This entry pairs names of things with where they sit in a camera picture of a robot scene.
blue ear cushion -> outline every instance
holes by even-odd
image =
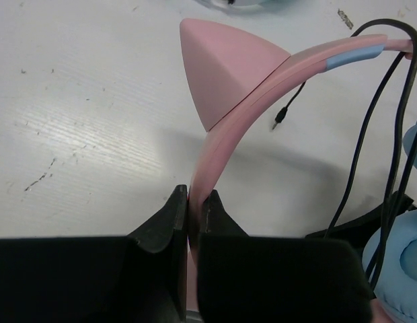
[[[410,148],[412,148],[412,143],[413,143],[413,139],[415,139],[416,132],[417,132],[417,121],[416,121],[416,124],[412,128],[407,130],[403,138],[403,147],[407,155],[409,155]],[[415,166],[415,168],[417,169],[417,155],[416,155],[413,166]]]
[[[364,268],[367,268],[379,238],[380,229],[373,234],[365,246]],[[413,279],[411,276],[414,275],[410,276],[405,272],[406,269],[409,274],[412,273],[410,266],[417,262],[406,253],[402,257],[404,250],[416,240],[417,210],[400,215],[395,220],[387,241],[381,275],[375,288],[377,299],[395,322],[417,323],[417,277]],[[417,252],[413,250],[408,254],[417,255]]]
[[[409,246],[403,251],[400,264],[404,272],[417,281],[417,239],[410,242]]]

table surface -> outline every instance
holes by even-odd
[[[277,0],[247,10],[195,0],[0,1],[0,237],[127,234],[175,185],[190,182],[205,132],[182,63],[185,17],[229,24],[294,53],[378,17],[417,29],[417,0]],[[292,94],[255,122],[217,184],[248,233],[327,227],[393,58],[383,53],[314,77],[274,132]],[[408,63],[400,67],[371,121],[340,222],[381,202]],[[405,130],[416,120],[417,80]],[[417,200],[415,170],[407,193]]]

black cable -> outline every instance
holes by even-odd
[[[388,25],[388,26],[393,26],[399,29],[404,30],[405,32],[407,32],[409,34],[409,36],[412,38],[412,36],[415,36],[415,41],[416,41],[416,36],[417,36],[417,31],[415,31],[415,29],[403,22],[399,22],[397,20],[391,20],[391,19],[379,19],[379,20],[373,20],[371,22],[367,22],[366,24],[362,25],[356,32],[354,32],[354,34],[352,35],[352,37],[354,36],[358,36],[363,30],[371,27],[371,26],[375,26],[375,25]],[[340,201],[340,204],[337,208],[337,211],[335,213],[335,215],[333,216],[333,219],[330,222],[330,225],[328,226],[328,229],[325,233],[325,238],[327,238],[331,231],[333,230],[334,226],[336,225],[336,222],[338,220],[338,218],[340,217],[344,206],[346,205],[346,202],[348,200],[348,197],[350,195],[350,191],[352,190],[352,185],[353,185],[353,180],[354,180],[354,175],[356,172],[356,167],[358,165],[358,159],[359,159],[359,154],[361,152],[361,148],[363,146],[363,142],[364,142],[364,136],[365,133],[367,131],[367,127],[369,125],[369,121],[370,121],[370,117],[375,109],[375,106],[377,104],[377,101],[379,100],[382,91],[385,89],[385,86],[387,84],[387,82],[389,81],[390,77],[392,76],[393,72],[395,71],[395,69],[397,68],[397,66],[399,65],[401,59],[404,57],[404,53],[400,53],[394,60],[394,62],[391,64],[391,67],[389,68],[388,72],[385,74],[385,77],[383,78],[382,82],[380,83],[379,87],[377,88],[377,91],[375,93],[375,95],[373,96],[373,99],[371,101],[371,104],[369,106],[369,109],[367,110],[366,116],[363,120],[363,125],[361,126],[361,130],[360,130],[360,134],[358,136],[358,142],[356,144],[356,148],[355,148],[355,152],[354,152],[354,157],[352,159],[352,165],[350,167],[350,173],[349,173],[349,177],[348,177],[348,182],[346,184],[346,189],[344,191],[342,200]],[[396,118],[396,124],[399,124],[398,121],[401,121],[401,125],[402,125],[402,119],[404,116],[404,111],[401,114],[397,114],[397,118]],[[397,169],[398,169],[398,164],[397,164],[397,153],[401,152],[401,135],[400,135],[400,146],[394,145],[394,149],[395,149],[395,160],[393,157],[393,163],[391,163],[391,169],[389,171],[389,178],[388,178],[388,183],[387,183],[387,188],[385,189],[385,197],[383,200],[383,206],[382,208],[384,208],[384,204],[387,202],[389,196],[392,194],[392,190],[393,190],[393,184],[395,182],[395,176],[397,174]]]
[[[361,152],[361,148],[363,147],[364,137],[365,137],[365,133],[367,131],[367,127],[369,126],[369,123],[370,123],[371,115],[373,114],[373,111],[375,110],[376,104],[379,101],[379,98],[381,97],[381,94],[382,94],[383,90],[385,89],[389,79],[391,78],[393,72],[395,71],[395,69],[397,68],[399,63],[402,61],[403,57],[404,57],[404,53],[402,53],[402,52],[397,55],[394,62],[391,64],[391,67],[388,69],[388,72],[383,77],[382,82],[379,84],[379,87],[377,88],[377,90],[375,92],[375,95],[373,96],[373,99],[371,100],[370,106],[367,109],[367,113],[365,114],[363,124],[361,126],[361,130],[360,130],[360,133],[359,133],[359,136],[358,136],[358,142],[356,143],[354,157],[352,159],[352,165],[350,166],[349,177],[348,177],[348,182],[346,184],[346,188],[344,190],[342,200],[340,201],[340,204],[338,205],[337,211],[334,214],[334,216],[333,216],[333,218],[330,222],[330,225],[327,228],[327,231],[325,232],[324,238],[329,237],[331,231],[333,230],[334,226],[337,223],[338,218],[340,217],[340,215],[343,212],[344,206],[346,205],[346,202],[349,198],[350,191],[352,190],[352,185],[353,185],[353,182],[354,182],[356,167],[358,166],[359,155],[360,155],[360,152]]]
[[[406,161],[406,165],[403,171],[402,179],[400,181],[398,194],[392,206],[386,211],[385,209],[388,204],[389,197],[392,194],[393,185],[395,182],[395,175],[397,174],[398,166],[400,164],[400,154],[401,154],[401,148],[402,148],[402,135],[403,135],[402,125],[403,125],[403,119],[404,119],[404,111],[406,109],[407,101],[408,101],[410,92],[412,90],[414,78],[417,72],[417,32],[413,33],[410,30],[410,33],[408,32],[408,34],[410,35],[412,39],[413,53],[412,53],[412,60],[410,63],[408,75],[406,77],[406,82],[405,82],[404,89],[402,92],[402,97],[400,99],[399,106],[397,109],[397,116],[395,118],[394,151],[393,151],[391,169],[389,171],[388,183],[387,183],[387,187],[385,190],[384,201],[382,204],[380,240],[379,240],[379,245],[377,249],[375,250],[372,256],[372,259],[366,269],[366,274],[368,277],[371,276],[373,269],[375,269],[373,276],[371,277],[371,282],[370,282],[370,286],[373,289],[375,288],[377,284],[377,280],[379,279],[379,276],[381,274],[381,269],[383,266],[383,259],[385,257],[387,239],[391,231],[392,225],[395,221],[395,217],[397,216],[398,211],[400,209],[401,202],[404,197],[404,193],[406,191],[410,172],[413,166],[414,155],[416,155],[416,153],[413,153],[412,150],[409,153],[409,156],[408,156],[408,159]]]
[[[377,255],[377,261],[375,263],[375,271],[373,273],[373,276],[371,277],[370,281],[370,287],[372,289],[375,288],[377,284],[377,280],[379,279],[379,276],[381,274],[382,266],[383,266],[383,259],[385,258],[385,251],[386,251],[386,243],[389,236],[389,233],[391,232],[392,226],[394,224],[396,215],[398,214],[398,211],[401,207],[401,200],[398,199],[399,196],[404,196],[404,193],[406,191],[406,187],[408,185],[408,180],[410,177],[410,172],[412,171],[414,160],[417,155],[417,131],[415,134],[415,138],[412,143],[412,147],[409,152],[409,156],[406,160],[406,165],[404,166],[404,171],[402,175],[402,179],[400,181],[400,186],[398,188],[398,196],[395,199],[395,206],[392,208],[391,213],[389,214],[389,217],[387,218],[387,227],[385,228],[385,234],[382,235],[382,229],[381,229],[381,241],[379,242],[378,246],[378,253],[374,253],[374,255]]]
[[[285,117],[287,116],[287,112],[288,112],[288,108],[291,105],[292,102],[294,102],[295,98],[300,94],[301,90],[303,89],[305,85],[305,82],[303,84],[300,85],[300,88],[298,89],[298,91],[294,94],[294,96],[289,100],[288,104],[286,106],[284,106],[276,115],[276,118],[274,118],[274,124],[272,127],[272,130],[274,130],[274,128],[277,127],[277,125],[279,123],[281,123],[283,121],[283,119],[285,119]]]

pink cat ear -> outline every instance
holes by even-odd
[[[291,55],[243,30],[204,20],[183,20],[180,41],[190,93],[206,131]]]

headband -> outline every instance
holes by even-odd
[[[207,131],[189,192],[194,262],[202,204],[245,132],[265,110],[316,74],[373,59],[384,50],[412,52],[410,40],[374,34],[335,40],[291,55],[243,30],[194,19],[180,24],[180,41],[192,99]]]

